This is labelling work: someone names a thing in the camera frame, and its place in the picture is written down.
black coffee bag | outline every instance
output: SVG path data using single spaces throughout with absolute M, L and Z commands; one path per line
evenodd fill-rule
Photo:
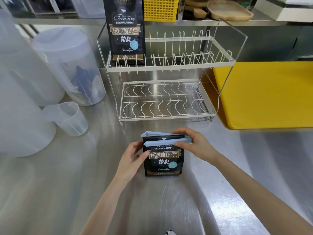
M 184 135 L 143 137 L 143 142 L 184 138 Z M 146 176 L 180 175 L 184 163 L 184 149 L 174 144 L 162 146 L 143 146 L 143 151 L 150 151 L 144 161 Z
M 144 63 L 146 53 L 143 0 L 103 0 L 113 63 Z

blue round sticker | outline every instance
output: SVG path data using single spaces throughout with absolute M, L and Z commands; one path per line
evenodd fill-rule
M 169 168 L 175 168 L 175 167 L 177 167 L 177 163 L 176 162 L 170 162 L 168 167 Z
M 132 40 L 131 41 L 131 49 L 136 50 L 136 49 L 138 49 L 138 47 L 139 47 L 138 42 L 135 40 Z

metal shelf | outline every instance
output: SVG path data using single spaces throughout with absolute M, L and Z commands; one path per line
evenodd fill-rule
M 264 15 L 260 11 L 253 9 L 254 16 L 250 21 L 229 22 L 233 26 L 283 26 L 289 25 L 289 22 L 275 21 Z M 14 17 L 16 24 L 25 25 L 101 25 L 105 24 L 105 19 L 83 19 L 79 18 L 77 14 L 64 15 L 34 15 L 31 13 L 21 13 Z M 202 21 L 176 21 L 174 23 L 165 22 L 145 22 L 146 26 L 216 26 L 218 21 L 206 19 Z M 292 23 L 294 25 L 301 25 L 302 23 Z
M 192 43 L 192 49 L 187 48 L 187 42 Z M 209 41 L 206 44 L 206 48 L 201 51 L 202 43 Z M 199 43 L 200 49 L 195 49 L 196 42 Z M 156 47 L 157 52 L 152 53 L 152 50 Z M 111 52 L 108 55 L 107 59 L 107 71 L 108 72 L 138 72 L 138 71 L 164 71 L 164 70 L 182 70 L 182 69 L 197 69 L 197 68 L 212 68 L 212 67 L 224 67 L 224 66 L 233 66 L 235 60 L 232 57 L 232 52 L 225 50 L 219 43 L 210 36 L 210 31 L 208 30 L 203 35 L 203 31 L 200 31 L 200 34 L 197 35 L 196 31 L 193 31 L 191 37 L 186 37 L 185 32 L 179 32 L 178 37 L 174 37 L 172 32 L 171 37 L 166 37 L 164 33 L 163 38 L 159 38 L 157 33 L 156 38 L 146 38 L 147 49 L 150 47 L 150 56 L 144 55 L 144 65 L 140 66 L 138 64 L 137 55 L 135 57 L 135 64 L 130 66 L 127 63 L 126 56 L 120 58 L 120 55 L 117 56 L 117 61 L 115 66 L 111 66 Z M 164 53 L 159 54 L 159 48 L 164 47 Z M 171 54 L 167 56 L 166 48 L 171 49 Z
M 215 115 L 214 107 L 198 79 L 123 83 L 120 121 Z

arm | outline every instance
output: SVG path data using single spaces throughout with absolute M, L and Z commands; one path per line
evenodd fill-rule
M 177 142 L 175 145 L 215 166 L 271 235 L 313 234 L 310 223 L 216 151 L 201 133 L 190 128 L 177 129 L 173 133 L 186 134 L 193 138 L 192 144 Z
M 103 193 L 96 208 L 90 215 L 80 235 L 104 235 L 111 223 L 119 196 L 127 183 L 133 178 L 139 166 L 149 155 L 149 151 L 141 156 L 134 156 L 142 148 L 142 141 L 132 142 L 119 162 L 117 172 Z

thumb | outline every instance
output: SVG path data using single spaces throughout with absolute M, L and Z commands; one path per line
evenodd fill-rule
M 192 150 L 192 148 L 193 148 L 192 143 L 186 143 L 186 142 L 182 142 L 182 141 L 176 142 L 176 143 L 175 143 L 175 146 L 178 146 L 178 147 L 180 147 L 180 148 L 182 148 L 182 149 L 186 149 L 186 150 L 188 150 L 188 151 L 190 151 L 190 152 L 191 152 L 191 150 Z
M 134 163 L 139 167 L 149 154 L 150 154 L 149 151 L 143 152 L 143 154 L 141 154 Z

